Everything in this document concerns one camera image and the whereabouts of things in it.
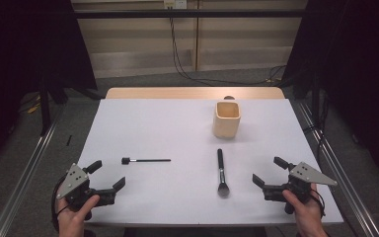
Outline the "white table sheet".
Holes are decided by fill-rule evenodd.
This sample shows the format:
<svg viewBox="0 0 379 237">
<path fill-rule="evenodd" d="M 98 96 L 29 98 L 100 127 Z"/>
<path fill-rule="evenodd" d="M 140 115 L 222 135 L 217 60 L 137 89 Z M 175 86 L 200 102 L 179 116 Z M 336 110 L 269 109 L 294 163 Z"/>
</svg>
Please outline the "white table sheet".
<svg viewBox="0 0 379 237">
<path fill-rule="evenodd" d="M 241 122 L 232 139 L 212 132 L 213 100 L 101 101 L 78 164 L 101 160 L 91 175 L 94 189 L 125 177 L 112 205 L 96 207 L 94 224 L 119 226 L 252 226 L 293 222 L 281 202 L 267 201 L 252 177 L 269 185 L 286 183 L 289 163 L 317 164 L 291 104 L 286 99 L 242 100 Z M 218 194 L 217 150 L 223 151 L 228 197 Z M 121 164 L 131 159 L 171 162 Z"/>
</svg>

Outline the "black metal stand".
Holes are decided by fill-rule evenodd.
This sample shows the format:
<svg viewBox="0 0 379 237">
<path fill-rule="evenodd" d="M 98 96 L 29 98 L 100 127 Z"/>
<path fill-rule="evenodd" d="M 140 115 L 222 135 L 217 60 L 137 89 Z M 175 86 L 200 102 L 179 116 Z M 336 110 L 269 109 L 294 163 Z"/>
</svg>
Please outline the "black metal stand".
<svg viewBox="0 0 379 237">
<path fill-rule="evenodd" d="M 319 76 L 317 73 L 313 76 L 312 84 L 312 118 L 314 126 L 319 127 L 320 124 L 320 86 Z"/>
<path fill-rule="evenodd" d="M 92 100 L 101 100 L 103 96 L 92 92 L 90 89 L 78 83 L 60 78 L 58 76 L 42 76 L 39 81 L 39 105 L 41 110 L 41 136 L 44 136 L 50 129 L 51 116 L 49 109 L 49 99 L 57 105 L 64 105 L 68 101 L 68 96 L 64 89 L 70 88 Z"/>
</svg>

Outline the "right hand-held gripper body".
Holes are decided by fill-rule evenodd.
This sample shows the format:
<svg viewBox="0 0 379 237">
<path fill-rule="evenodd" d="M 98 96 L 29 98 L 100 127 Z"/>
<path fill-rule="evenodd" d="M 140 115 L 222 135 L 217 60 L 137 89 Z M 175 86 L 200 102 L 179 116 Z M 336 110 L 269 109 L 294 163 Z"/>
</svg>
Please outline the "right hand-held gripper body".
<svg viewBox="0 0 379 237">
<path fill-rule="evenodd" d="M 280 186 L 266 185 L 262 189 L 265 200 L 285 202 L 284 211 L 287 214 L 294 212 L 294 207 L 286 200 L 282 192 L 289 190 L 303 203 L 308 202 L 311 198 L 311 184 L 322 184 L 327 186 L 336 186 L 337 181 L 321 173 L 305 162 L 300 162 L 288 171 L 288 182 Z"/>
</svg>

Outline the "yellow floor item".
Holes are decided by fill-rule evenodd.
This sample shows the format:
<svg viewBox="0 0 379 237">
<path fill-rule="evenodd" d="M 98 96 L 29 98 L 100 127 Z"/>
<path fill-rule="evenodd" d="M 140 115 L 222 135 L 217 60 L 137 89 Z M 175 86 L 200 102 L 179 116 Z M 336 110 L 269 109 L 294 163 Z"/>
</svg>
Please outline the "yellow floor item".
<svg viewBox="0 0 379 237">
<path fill-rule="evenodd" d="M 40 100 L 41 100 L 41 97 L 38 96 L 35 102 L 27 109 L 28 114 L 34 113 L 40 107 Z"/>
</svg>

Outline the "white wall outlet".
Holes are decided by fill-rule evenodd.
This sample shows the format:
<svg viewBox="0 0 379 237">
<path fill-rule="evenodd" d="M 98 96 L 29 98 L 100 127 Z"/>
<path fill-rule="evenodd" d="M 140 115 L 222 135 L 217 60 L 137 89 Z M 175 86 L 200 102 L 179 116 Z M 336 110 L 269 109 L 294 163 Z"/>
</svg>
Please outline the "white wall outlet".
<svg viewBox="0 0 379 237">
<path fill-rule="evenodd" d="M 188 7 L 187 0 L 163 0 L 165 9 L 184 10 Z"/>
</svg>

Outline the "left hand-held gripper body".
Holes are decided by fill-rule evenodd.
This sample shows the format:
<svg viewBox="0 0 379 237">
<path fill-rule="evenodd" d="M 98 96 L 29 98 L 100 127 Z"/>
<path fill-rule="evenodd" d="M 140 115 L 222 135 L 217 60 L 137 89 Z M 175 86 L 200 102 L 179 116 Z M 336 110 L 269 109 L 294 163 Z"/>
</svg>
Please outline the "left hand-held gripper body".
<svg viewBox="0 0 379 237">
<path fill-rule="evenodd" d="M 62 177 L 61 183 L 56 190 L 56 199 L 65 199 L 68 208 L 79 210 L 85 202 L 94 195 L 100 200 L 96 206 L 114 204 L 116 191 L 111 187 L 105 190 L 95 190 L 90 187 L 90 174 L 86 174 L 83 168 L 73 163 L 67 173 Z"/>
</svg>

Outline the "cream square cup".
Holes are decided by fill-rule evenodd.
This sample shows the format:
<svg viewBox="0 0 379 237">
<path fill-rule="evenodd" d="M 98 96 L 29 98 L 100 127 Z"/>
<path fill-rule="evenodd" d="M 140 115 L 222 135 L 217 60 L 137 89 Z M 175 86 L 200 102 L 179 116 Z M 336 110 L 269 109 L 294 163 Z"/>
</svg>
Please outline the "cream square cup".
<svg viewBox="0 0 379 237">
<path fill-rule="evenodd" d="M 237 102 L 217 102 L 213 118 L 213 134 L 219 138 L 235 137 L 240 120 L 241 112 Z"/>
</svg>

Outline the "black curtain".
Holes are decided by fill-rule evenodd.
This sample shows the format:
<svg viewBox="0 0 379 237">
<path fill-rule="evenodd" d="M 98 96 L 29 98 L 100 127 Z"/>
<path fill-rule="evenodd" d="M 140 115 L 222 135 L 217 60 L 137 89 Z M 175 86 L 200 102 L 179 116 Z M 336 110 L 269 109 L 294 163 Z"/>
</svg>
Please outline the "black curtain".
<svg viewBox="0 0 379 237">
<path fill-rule="evenodd" d="M 315 82 L 379 167 L 379 0 L 307 0 L 283 80 Z"/>
<path fill-rule="evenodd" d="M 97 88 L 71 0 L 0 0 L 0 148 L 26 94 L 69 87 Z"/>
</svg>

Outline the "thin black small brush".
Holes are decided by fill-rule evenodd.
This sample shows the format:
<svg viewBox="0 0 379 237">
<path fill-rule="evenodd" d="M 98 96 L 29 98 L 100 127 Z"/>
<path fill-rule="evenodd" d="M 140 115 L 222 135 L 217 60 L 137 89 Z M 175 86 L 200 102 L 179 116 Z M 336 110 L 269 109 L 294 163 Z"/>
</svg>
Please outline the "thin black small brush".
<svg viewBox="0 0 379 237">
<path fill-rule="evenodd" d="M 122 157 L 121 164 L 128 165 L 130 163 L 152 163 L 152 162 L 171 162 L 171 159 L 131 159 L 130 157 Z"/>
</svg>

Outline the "large black makeup brush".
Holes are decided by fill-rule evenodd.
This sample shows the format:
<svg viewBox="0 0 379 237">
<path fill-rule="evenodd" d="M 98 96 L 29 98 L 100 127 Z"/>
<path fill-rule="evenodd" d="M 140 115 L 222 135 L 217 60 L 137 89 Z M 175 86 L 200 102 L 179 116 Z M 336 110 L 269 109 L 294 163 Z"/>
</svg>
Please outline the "large black makeup brush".
<svg viewBox="0 0 379 237">
<path fill-rule="evenodd" d="M 217 150 L 217 159 L 219 167 L 219 186 L 217 191 L 222 198 L 227 198 L 230 194 L 230 189 L 226 184 L 223 151 L 221 148 Z"/>
</svg>

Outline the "person's left hand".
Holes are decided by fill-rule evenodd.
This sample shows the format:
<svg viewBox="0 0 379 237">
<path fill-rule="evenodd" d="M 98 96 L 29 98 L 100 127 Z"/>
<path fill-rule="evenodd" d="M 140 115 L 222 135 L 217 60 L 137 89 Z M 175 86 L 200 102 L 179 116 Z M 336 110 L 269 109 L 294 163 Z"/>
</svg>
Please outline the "person's left hand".
<svg viewBox="0 0 379 237">
<path fill-rule="evenodd" d="M 85 217 L 96 206 L 100 197 L 94 195 L 78 210 L 67 207 L 68 202 L 63 198 L 57 201 L 57 220 L 59 237 L 85 237 Z"/>
</svg>

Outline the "person's right hand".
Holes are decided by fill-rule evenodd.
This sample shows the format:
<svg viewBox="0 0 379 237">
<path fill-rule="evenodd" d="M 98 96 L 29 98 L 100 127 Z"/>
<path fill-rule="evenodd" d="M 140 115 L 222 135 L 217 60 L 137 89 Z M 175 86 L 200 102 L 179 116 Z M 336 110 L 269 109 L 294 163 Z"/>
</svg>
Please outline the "person's right hand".
<svg viewBox="0 0 379 237">
<path fill-rule="evenodd" d="M 284 190 L 282 194 L 294 207 L 296 225 L 301 237 L 329 237 L 322 224 L 321 208 L 315 200 L 311 198 L 303 203 L 289 190 Z"/>
</svg>

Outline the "black horizontal bar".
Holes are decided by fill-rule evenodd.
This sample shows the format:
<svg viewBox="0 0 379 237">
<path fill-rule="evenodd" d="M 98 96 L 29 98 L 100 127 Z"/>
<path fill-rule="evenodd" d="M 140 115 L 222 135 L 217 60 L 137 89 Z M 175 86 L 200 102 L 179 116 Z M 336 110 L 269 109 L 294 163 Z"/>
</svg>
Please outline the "black horizontal bar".
<svg viewBox="0 0 379 237">
<path fill-rule="evenodd" d="M 305 10 L 75 10 L 78 19 L 122 19 L 122 18 L 297 18 Z"/>
</svg>

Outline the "metal floor rail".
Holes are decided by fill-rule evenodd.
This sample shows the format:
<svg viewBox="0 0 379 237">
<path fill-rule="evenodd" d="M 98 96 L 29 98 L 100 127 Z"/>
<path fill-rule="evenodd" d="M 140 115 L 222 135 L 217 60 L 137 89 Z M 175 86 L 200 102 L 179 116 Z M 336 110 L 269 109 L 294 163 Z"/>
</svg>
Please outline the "metal floor rail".
<svg viewBox="0 0 379 237">
<path fill-rule="evenodd" d="M 6 237 L 64 110 L 64 105 L 56 106 L 54 111 L 49 114 L 50 119 L 43 122 L 43 131 L 39 135 L 35 149 L 29 156 L 28 163 L 0 211 L 0 237 Z"/>
<path fill-rule="evenodd" d="M 330 188 L 330 191 L 353 237 L 379 237 L 379 228 L 373 216 L 353 186 L 329 140 L 314 126 L 311 109 L 302 101 L 297 102 L 294 108 L 299 112 L 300 123 L 304 126 L 303 131 L 318 167 L 328 171 L 339 183 Z"/>
</svg>

